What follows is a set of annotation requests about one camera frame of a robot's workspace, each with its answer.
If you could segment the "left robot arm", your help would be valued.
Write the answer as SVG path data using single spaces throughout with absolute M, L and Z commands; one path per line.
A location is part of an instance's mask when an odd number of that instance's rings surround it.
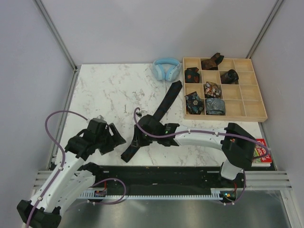
M 104 182 L 103 167 L 87 159 L 96 151 L 106 154 L 125 142 L 113 123 L 91 119 L 87 128 L 68 140 L 62 161 L 38 192 L 17 205 L 26 227 L 58 227 L 67 208 L 83 191 Z

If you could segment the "dark blue striped tie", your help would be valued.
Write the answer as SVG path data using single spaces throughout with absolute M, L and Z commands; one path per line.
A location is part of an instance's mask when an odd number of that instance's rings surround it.
M 181 81 L 177 81 L 171 84 L 161 104 L 153 115 L 142 116 L 138 121 L 138 124 L 148 133 L 153 135 L 163 135 L 164 126 L 160 123 L 160 120 L 167 113 L 179 92 L 182 89 Z M 122 153 L 121 159 L 124 162 L 129 162 L 131 158 L 137 153 L 141 147 L 149 146 L 152 143 L 152 138 L 146 136 L 137 125 L 134 126 L 134 135 L 129 147 Z

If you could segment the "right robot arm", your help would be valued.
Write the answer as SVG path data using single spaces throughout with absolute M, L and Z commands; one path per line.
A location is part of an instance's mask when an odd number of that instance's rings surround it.
M 236 123 L 219 129 L 191 128 L 178 123 L 162 124 L 151 115 L 143 116 L 134 126 L 133 147 L 157 142 L 166 147 L 194 145 L 222 151 L 226 157 L 218 174 L 218 183 L 230 186 L 242 170 L 252 167 L 256 139 Z

